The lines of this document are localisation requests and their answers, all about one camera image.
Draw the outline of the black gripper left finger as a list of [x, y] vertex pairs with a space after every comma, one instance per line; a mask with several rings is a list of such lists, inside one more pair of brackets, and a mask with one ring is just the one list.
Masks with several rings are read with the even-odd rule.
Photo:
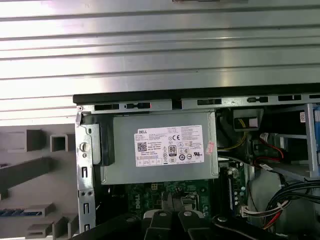
[[114, 217], [94, 228], [85, 230], [73, 240], [169, 240], [173, 221], [173, 196], [164, 192], [162, 209], [150, 210], [143, 218], [126, 213]]

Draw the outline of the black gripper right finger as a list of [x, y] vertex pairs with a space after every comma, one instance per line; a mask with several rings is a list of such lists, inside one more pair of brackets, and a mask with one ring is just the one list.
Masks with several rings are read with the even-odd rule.
[[202, 213], [184, 207], [182, 198], [173, 198], [173, 209], [179, 223], [190, 240], [281, 240], [269, 233], [233, 216], [218, 214], [205, 219]]

